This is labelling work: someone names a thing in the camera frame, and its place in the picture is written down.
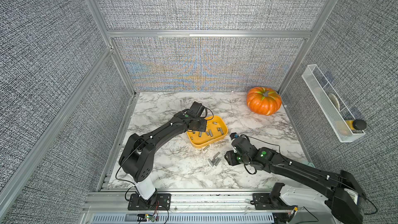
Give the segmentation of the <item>silver socket small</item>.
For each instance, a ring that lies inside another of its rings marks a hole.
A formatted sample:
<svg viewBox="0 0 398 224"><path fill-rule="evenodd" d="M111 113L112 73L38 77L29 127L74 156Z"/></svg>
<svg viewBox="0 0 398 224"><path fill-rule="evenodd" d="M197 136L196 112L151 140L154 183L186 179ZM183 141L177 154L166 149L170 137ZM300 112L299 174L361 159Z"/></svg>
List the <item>silver socket small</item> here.
<svg viewBox="0 0 398 224"><path fill-rule="evenodd" d="M214 161L214 166L217 166L218 164L219 164L219 162L220 162L220 158L217 158L215 161Z"/></svg>

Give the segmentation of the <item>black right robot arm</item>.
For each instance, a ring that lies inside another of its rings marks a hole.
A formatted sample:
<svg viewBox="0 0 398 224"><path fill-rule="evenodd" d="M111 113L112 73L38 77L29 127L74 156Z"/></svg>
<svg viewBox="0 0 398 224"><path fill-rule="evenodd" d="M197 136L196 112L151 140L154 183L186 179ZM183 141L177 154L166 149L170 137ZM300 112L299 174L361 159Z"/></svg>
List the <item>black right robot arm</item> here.
<svg viewBox="0 0 398 224"><path fill-rule="evenodd" d="M265 171L295 180L326 198L323 205L337 221L344 224L361 224L368 199L355 177L344 170L340 174L318 170L296 162L273 149L257 149L248 136L232 133L231 151L224 158L230 166L251 166L255 172Z"/></svg>

